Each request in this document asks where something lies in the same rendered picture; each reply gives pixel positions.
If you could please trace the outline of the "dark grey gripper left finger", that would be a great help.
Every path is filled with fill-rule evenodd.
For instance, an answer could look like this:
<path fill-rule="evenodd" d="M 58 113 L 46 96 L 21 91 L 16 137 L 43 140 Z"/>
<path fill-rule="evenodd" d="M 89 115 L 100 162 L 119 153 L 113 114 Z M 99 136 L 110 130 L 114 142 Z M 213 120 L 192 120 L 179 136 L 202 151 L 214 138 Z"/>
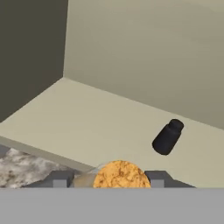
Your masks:
<path fill-rule="evenodd" d="M 52 171 L 45 179 L 31 183 L 26 188 L 68 188 L 73 179 L 73 171 Z"/>

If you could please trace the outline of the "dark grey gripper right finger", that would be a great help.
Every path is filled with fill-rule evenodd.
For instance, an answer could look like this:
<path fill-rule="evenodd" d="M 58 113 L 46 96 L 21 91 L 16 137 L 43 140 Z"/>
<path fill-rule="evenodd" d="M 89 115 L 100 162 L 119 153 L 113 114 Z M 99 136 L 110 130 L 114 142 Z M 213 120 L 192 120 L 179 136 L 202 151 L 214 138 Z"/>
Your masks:
<path fill-rule="evenodd" d="M 187 183 L 176 180 L 166 171 L 145 171 L 152 188 L 187 188 Z"/>

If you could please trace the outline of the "cork-stoppered oil and vinegar bottle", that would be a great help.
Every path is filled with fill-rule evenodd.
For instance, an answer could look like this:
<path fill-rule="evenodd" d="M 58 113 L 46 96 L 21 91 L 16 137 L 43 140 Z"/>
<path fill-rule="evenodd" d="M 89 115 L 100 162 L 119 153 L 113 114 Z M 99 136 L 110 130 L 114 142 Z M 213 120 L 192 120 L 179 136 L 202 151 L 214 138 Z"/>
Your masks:
<path fill-rule="evenodd" d="M 74 187 L 91 188 L 150 188 L 151 182 L 144 172 L 129 161 L 116 160 L 77 175 Z"/>

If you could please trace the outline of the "black shaker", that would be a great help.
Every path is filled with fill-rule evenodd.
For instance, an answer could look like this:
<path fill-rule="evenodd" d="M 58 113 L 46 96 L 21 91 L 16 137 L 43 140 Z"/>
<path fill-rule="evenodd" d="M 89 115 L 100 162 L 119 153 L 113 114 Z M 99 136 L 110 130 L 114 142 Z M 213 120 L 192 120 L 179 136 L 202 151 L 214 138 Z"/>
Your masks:
<path fill-rule="evenodd" d="M 152 148 L 160 155 L 169 155 L 179 140 L 183 128 L 184 124 L 180 120 L 171 119 L 152 141 Z"/>

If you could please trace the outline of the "beige open cabinet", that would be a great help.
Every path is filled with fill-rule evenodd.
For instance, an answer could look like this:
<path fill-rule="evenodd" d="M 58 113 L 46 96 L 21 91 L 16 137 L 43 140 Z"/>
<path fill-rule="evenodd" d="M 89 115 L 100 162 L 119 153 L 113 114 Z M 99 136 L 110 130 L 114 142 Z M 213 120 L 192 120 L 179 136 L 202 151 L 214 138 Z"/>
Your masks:
<path fill-rule="evenodd" d="M 0 0 L 0 144 L 224 187 L 224 0 Z"/>

